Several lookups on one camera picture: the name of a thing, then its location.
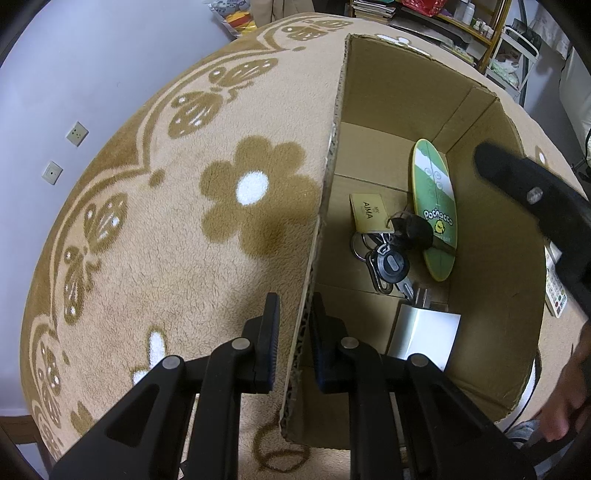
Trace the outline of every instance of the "remote control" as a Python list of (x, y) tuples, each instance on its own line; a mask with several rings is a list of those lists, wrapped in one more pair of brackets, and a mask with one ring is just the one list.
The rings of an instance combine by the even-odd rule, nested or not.
[(546, 254), (546, 304), (550, 313), (559, 318), (566, 307), (568, 297), (564, 285), (556, 275), (554, 260), (546, 247), (544, 247), (544, 252)]

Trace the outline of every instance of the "white wall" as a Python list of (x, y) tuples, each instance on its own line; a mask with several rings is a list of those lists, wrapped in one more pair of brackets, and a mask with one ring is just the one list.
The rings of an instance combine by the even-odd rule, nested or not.
[[(0, 416), (27, 414), (22, 313), (47, 234), (105, 142), (160, 87), (228, 43), (202, 0), (51, 0), (0, 67)], [(80, 121), (79, 148), (65, 139)], [(55, 186), (41, 178), (53, 160)]]

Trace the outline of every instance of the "book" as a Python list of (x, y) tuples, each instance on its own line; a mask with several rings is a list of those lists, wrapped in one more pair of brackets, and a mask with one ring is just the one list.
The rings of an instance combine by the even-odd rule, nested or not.
[(353, 9), (355, 12), (361, 12), (366, 15), (376, 15), (390, 19), (396, 13), (397, 6), (392, 2), (392, 5), (379, 3), (379, 2), (368, 2), (366, 0), (353, 0)]

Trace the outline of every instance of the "cardboard flap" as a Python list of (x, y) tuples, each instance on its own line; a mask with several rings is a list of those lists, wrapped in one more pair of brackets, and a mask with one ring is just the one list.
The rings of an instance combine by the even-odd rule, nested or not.
[(412, 141), (435, 138), (478, 86), (412, 50), (351, 36), (342, 120)]
[(432, 143), (435, 148), (447, 153), (496, 98), (496, 95), (482, 87), (472, 87), (466, 98), (433, 139)]
[(447, 155), (459, 225), (449, 308), (462, 319), (446, 373), (510, 411), (529, 378), (540, 335), (544, 244), (535, 219), (476, 174), (473, 153), (484, 140), (523, 156), (498, 100)]

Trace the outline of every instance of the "white flower center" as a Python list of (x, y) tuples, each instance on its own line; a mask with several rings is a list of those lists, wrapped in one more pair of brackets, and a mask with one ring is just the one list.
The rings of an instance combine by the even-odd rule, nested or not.
[(251, 171), (238, 180), (236, 199), (242, 205), (252, 205), (261, 200), (269, 188), (269, 177), (261, 171)]

